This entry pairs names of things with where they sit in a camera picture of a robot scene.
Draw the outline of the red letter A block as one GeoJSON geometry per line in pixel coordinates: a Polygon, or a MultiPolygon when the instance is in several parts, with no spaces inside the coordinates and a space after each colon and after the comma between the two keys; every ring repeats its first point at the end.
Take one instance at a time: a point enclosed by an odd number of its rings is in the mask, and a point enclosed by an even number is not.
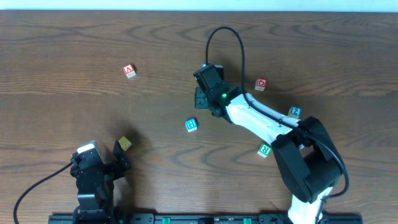
{"type": "Polygon", "coordinates": [[[132,78],[132,77],[136,76],[135,68],[134,68],[133,64],[131,64],[131,63],[124,66],[123,71],[124,71],[125,75],[127,76],[127,78],[132,78]]]}

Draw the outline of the blue number 2 block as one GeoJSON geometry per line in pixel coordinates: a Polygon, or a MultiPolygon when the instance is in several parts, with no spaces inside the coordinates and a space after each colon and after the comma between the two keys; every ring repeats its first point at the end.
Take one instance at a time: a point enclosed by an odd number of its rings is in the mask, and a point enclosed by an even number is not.
{"type": "Polygon", "coordinates": [[[302,114],[302,109],[298,106],[292,106],[288,112],[288,116],[293,118],[299,118],[301,114],[302,114]]]}

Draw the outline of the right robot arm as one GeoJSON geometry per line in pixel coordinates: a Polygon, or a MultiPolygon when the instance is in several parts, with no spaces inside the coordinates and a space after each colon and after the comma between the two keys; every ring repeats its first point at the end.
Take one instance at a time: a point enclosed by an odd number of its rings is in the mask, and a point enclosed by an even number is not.
{"type": "Polygon", "coordinates": [[[198,83],[196,108],[209,109],[259,136],[274,153],[281,177],[292,193],[288,217],[292,223],[321,223],[332,188],[348,173],[322,123],[272,110],[241,88],[231,88],[220,65],[207,65],[193,74],[198,83]]]}

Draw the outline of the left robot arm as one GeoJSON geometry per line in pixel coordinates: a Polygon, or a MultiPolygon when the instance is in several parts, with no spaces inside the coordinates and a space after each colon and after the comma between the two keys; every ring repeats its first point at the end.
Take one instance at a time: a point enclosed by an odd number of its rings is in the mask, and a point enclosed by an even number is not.
{"type": "Polygon", "coordinates": [[[104,163],[96,141],[90,141],[72,155],[70,174],[76,178],[82,220],[111,222],[114,219],[114,181],[124,177],[131,163],[119,141],[114,143],[114,160],[104,163]]]}

